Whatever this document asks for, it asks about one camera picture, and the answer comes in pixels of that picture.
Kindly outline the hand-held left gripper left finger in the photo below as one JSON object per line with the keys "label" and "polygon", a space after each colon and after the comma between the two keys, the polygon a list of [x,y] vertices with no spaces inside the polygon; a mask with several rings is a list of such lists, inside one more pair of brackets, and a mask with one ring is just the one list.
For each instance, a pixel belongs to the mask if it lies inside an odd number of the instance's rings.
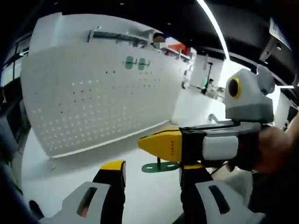
{"label": "hand-held left gripper left finger", "polygon": [[52,217],[41,224],[121,224],[125,204],[126,162],[103,164],[92,182],[84,182],[62,202]]}

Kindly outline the person's right hand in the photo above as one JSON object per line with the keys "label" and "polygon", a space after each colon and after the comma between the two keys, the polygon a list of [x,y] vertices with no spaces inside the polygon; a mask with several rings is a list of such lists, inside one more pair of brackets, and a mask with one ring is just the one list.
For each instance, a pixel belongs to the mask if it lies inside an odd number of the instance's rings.
{"label": "person's right hand", "polygon": [[227,164],[231,172],[235,167],[247,171],[272,173],[278,171],[291,157],[298,129],[289,126],[286,131],[268,126],[259,133],[239,137],[238,155]]}

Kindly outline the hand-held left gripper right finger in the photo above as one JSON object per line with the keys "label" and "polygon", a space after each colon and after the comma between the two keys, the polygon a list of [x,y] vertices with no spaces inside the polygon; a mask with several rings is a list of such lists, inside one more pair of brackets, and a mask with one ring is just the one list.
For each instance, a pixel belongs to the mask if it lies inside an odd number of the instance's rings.
{"label": "hand-held left gripper right finger", "polygon": [[248,208],[251,187],[244,195],[215,180],[201,163],[180,168],[181,203],[186,224],[260,224],[265,214]]}

